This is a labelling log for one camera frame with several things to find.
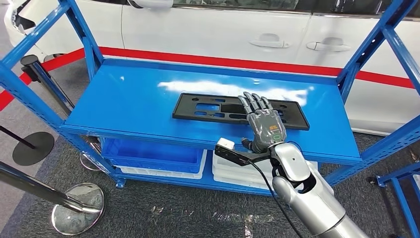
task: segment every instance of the stanchion base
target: stanchion base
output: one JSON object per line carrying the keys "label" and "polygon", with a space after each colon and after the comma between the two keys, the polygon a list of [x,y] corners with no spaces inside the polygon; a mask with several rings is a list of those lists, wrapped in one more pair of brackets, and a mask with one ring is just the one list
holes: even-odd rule
{"label": "stanchion base", "polygon": [[24,138],[35,146],[31,149],[19,142],[13,150],[12,158],[15,163],[22,166],[34,165],[43,160],[54,147],[54,137],[48,132],[35,132]]}
{"label": "stanchion base", "polygon": [[90,160],[88,160],[88,158],[86,158],[86,156],[83,153],[80,153],[80,162],[85,168],[91,171],[95,171],[95,172],[101,171],[98,167],[96,167],[96,165],[94,165]]}
{"label": "stanchion base", "polygon": [[100,213],[78,213],[60,205],[52,210],[52,226],[63,235],[74,236],[87,231],[102,216],[105,197],[102,189],[93,183],[81,183],[66,191],[69,197],[101,209]]}

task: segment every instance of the black cable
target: black cable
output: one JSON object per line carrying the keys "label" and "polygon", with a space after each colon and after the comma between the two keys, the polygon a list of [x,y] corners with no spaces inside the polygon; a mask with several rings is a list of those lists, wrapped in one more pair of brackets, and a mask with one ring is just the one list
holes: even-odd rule
{"label": "black cable", "polygon": [[299,238],[303,238],[303,236],[301,235],[301,233],[298,231],[298,229],[296,229],[295,225],[292,223],[292,221],[290,220],[289,216],[287,216],[286,212],[284,211],[283,207],[280,205],[280,202],[277,200],[277,197],[275,196],[273,189],[271,188],[270,184],[268,183],[267,178],[265,177],[264,173],[261,171],[261,169],[259,169],[258,166],[256,166],[254,164],[254,162],[252,162],[251,160],[248,161],[252,166],[254,166],[254,168],[261,174],[262,178],[264,179],[265,183],[267,184],[268,189],[270,190],[271,195],[273,196],[275,202],[277,203],[278,207],[280,208],[281,212],[283,213],[284,217],[286,218],[286,220],[289,222],[290,226],[293,228],[293,230],[296,232],[296,234],[299,236]]}
{"label": "black cable", "polygon": [[302,152],[302,148],[298,143],[294,142],[293,140],[289,140],[289,141],[287,141],[287,143],[291,143],[291,144],[296,145],[297,147],[299,147],[299,150]]}

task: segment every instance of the car window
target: car window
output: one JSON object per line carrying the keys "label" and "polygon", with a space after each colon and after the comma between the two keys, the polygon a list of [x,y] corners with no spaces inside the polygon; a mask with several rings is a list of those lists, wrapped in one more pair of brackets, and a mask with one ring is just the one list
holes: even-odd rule
{"label": "car window", "polygon": [[[313,12],[380,15],[390,4],[391,0],[319,0]],[[420,17],[420,4],[417,3],[407,16]]]}
{"label": "car window", "polygon": [[310,11],[314,0],[174,0],[174,6]]}

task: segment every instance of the red barrier tape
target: red barrier tape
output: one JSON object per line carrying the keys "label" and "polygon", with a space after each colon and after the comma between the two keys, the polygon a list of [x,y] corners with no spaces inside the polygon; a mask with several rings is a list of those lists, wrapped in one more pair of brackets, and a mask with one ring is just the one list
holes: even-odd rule
{"label": "red barrier tape", "polygon": [[[289,63],[273,63],[273,62],[262,62],[262,61],[253,61],[253,60],[243,60],[243,59],[226,59],[226,58],[217,58],[217,57],[207,57],[207,56],[192,56],[192,55],[183,55],[183,54],[174,54],[174,53],[163,53],[163,52],[151,52],[151,51],[140,51],[140,50],[129,50],[129,49],[119,49],[119,48],[109,48],[109,47],[100,47],[102,54],[108,56],[120,56],[120,57],[130,57],[138,58],[145,60],[162,60],[170,62],[181,62],[181,63],[194,63],[194,64],[204,64],[204,65],[213,65],[213,66],[223,66],[223,67],[235,67],[235,68],[248,68],[248,69],[257,69],[257,70],[270,70],[270,71],[279,71],[279,72],[289,72],[289,73],[305,73],[305,74],[316,74],[316,75],[327,75],[327,76],[337,76],[341,69],[333,67],[324,67],[324,66],[313,66],[313,65],[299,65],[299,64],[289,64]],[[52,60],[46,61],[42,65],[47,71],[56,69],[58,67],[64,66],[66,64],[72,63],[76,60],[79,60],[85,56],[84,49],[78,49],[71,53],[62,55],[60,57],[54,58]],[[360,71],[356,78],[359,80],[388,84],[398,87],[405,88],[414,88],[413,84],[408,78],[402,78],[397,76],[371,73]],[[20,79],[28,85],[31,82],[31,79],[24,73],[20,76]],[[13,96],[8,92],[3,91],[0,93],[0,111],[3,110],[11,101]]]}

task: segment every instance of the robotic arm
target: robotic arm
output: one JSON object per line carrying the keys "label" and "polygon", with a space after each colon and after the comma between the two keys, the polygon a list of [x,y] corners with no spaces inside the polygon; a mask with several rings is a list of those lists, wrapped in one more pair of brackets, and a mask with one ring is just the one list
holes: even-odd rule
{"label": "robotic arm", "polygon": [[[254,153],[235,151],[234,142],[221,138],[215,154],[238,165],[270,159],[273,187],[279,198],[290,205],[312,235],[319,238],[368,238],[346,215],[335,199],[334,191],[301,151],[285,142],[286,129],[278,112],[268,100],[244,92],[239,96],[254,132],[254,141],[242,139],[244,147]],[[303,184],[302,190],[295,190]]]}

